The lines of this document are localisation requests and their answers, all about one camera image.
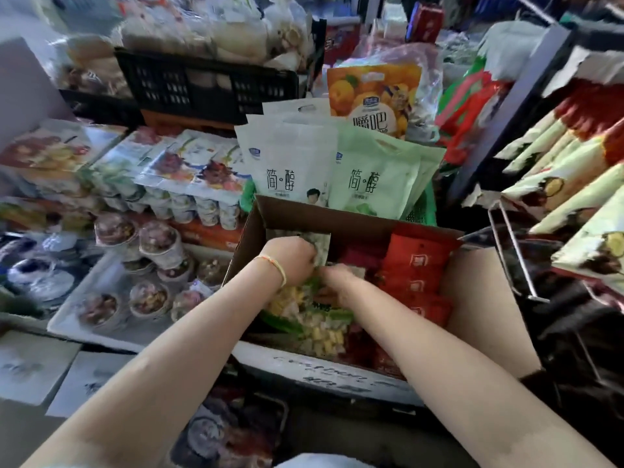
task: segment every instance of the yellow snack package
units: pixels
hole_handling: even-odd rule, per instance
[[[415,63],[334,67],[327,71],[331,114],[402,138],[415,108],[422,68]]]

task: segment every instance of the bracelet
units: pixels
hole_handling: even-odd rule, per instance
[[[281,266],[281,264],[279,264],[275,259],[273,259],[272,257],[267,256],[265,254],[260,254],[260,255],[256,256],[254,259],[266,259],[269,263],[271,263],[273,266],[275,266],[277,268],[277,270],[281,274],[281,286],[280,286],[280,288],[282,288],[282,287],[284,287],[286,285],[286,272],[284,271],[284,268]]]

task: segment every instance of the brown cardboard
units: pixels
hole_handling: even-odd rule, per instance
[[[461,235],[456,230],[257,196],[225,282],[260,252],[265,243],[266,228],[331,233],[333,243],[343,244],[353,242],[354,238],[358,243],[388,244],[395,230],[415,238],[437,241],[456,239]],[[453,299],[454,303],[448,331],[480,350],[515,377],[523,377],[540,369],[539,359],[494,249],[454,253],[442,278],[441,293]],[[380,380],[381,375],[370,370],[244,341],[239,342],[234,356],[242,364],[328,389],[395,402],[412,401],[405,394],[404,381],[387,376]]]

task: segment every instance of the green snack bag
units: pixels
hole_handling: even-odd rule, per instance
[[[341,126],[328,206],[400,219],[410,212],[443,157],[441,148]]]

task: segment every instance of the black plastic basket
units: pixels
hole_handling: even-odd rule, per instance
[[[306,88],[323,66],[326,26],[325,20],[312,24],[317,54]],[[247,113],[262,114],[262,102],[305,94],[299,75],[291,70],[124,48],[116,48],[115,56],[143,110],[244,125]]]
[[[59,92],[77,117],[88,118],[102,125],[121,125],[136,128],[145,120],[132,98],[95,95],[60,88]]]

